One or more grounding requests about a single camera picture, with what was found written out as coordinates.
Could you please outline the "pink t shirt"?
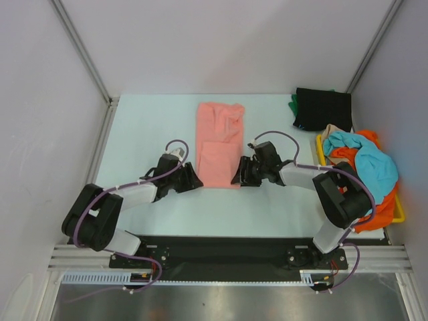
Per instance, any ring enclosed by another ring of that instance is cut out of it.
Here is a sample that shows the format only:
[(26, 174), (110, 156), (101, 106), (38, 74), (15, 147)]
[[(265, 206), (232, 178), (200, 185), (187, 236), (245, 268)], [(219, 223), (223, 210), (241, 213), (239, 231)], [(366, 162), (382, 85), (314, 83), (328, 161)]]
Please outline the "pink t shirt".
[(238, 189), (231, 183), (243, 153), (241, 104), (200, 103), (196, 120), (196, 172), (205, 188)]

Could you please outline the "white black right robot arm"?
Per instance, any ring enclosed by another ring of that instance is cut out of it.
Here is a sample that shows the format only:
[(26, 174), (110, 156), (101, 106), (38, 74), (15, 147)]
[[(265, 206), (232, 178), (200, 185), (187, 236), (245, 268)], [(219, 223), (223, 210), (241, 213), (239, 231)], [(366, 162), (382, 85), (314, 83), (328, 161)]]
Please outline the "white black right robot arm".
[(323, 167), (282, 160), (270, 141), (249, 147), (253, 154), (240, 158), (231, 184), (260, 187), (265, 179), (282, 187), (315, 191), (326, 220), (312, 238), (308, 259), (315, 268), (325, 268), (332, 261), (332, 251), (343, 244), (359, 219), (374, 212), (374, 197), (347, 163)]

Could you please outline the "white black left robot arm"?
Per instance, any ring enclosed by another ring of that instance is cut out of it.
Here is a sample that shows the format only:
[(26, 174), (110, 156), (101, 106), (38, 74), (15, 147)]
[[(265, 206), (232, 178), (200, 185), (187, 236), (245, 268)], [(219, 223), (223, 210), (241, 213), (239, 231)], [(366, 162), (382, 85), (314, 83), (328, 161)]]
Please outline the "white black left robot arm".
[(81, 190), (62, 223), (62, 233), (75, 245), (94, 251), (112, 250), (124, 253), (133, 267), (144, 265), (148, 252), (140, 246), (139, 238), (116, 228), (120, 213), (145, 203), (176, 193), (192, 191), (203, 186), (192, 164), (180, 163), (175, 154), (164, 153), (156, 167), (132, 182), (105, 191), (93, 183)]

